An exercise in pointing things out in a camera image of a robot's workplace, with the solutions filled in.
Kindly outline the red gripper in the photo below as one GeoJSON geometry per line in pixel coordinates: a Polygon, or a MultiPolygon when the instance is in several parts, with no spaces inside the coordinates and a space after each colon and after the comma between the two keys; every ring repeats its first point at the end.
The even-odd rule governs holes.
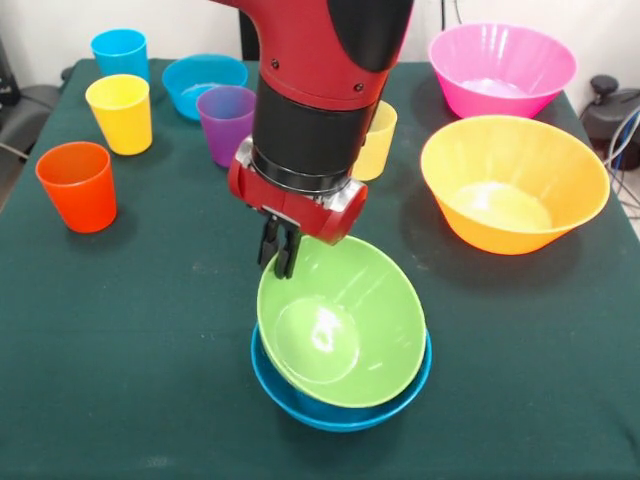
{"type": "Polygon", "coordinates": [[[268,214],[259,245],[258,265],[266,267],[279,251],[275,275],[278,279],[291,279],[301,233],[330,245],[342,240],[364,208],[368,187],[350,177],[343,188],[331,194],[307,195],[287,191],[261,176],[252,164],[252,154],[253,139],[248,136],[240,143],[230,164],[229,189],[245,204],[268,214]],[[280,250],[278,218],[294,225],[283,224],[285,242],[280,250]]]}

